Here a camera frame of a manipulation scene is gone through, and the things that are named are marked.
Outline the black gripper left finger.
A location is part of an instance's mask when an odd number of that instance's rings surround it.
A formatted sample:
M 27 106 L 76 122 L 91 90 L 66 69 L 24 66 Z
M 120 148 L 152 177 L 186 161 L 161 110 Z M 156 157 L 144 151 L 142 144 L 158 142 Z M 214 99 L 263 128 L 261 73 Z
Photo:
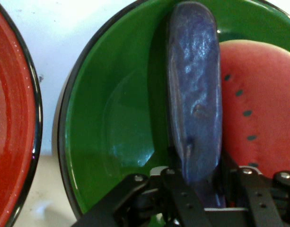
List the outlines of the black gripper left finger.
M 166 227 L 209 227 L 200 199 L 179 169 L 126 176 L 75 223 L 75 227 L 146 227 L 161 213 Z

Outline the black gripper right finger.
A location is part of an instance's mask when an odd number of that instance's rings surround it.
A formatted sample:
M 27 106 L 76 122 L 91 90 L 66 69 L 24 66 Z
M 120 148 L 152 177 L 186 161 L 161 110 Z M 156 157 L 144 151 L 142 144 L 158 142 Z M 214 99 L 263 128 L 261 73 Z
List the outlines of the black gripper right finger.
M 239 166 L 225 151 L 220 169 L 227 205 L 243 212 L 251 227 L 290 227 L 290 171 L 268 178 L 257 167 Z

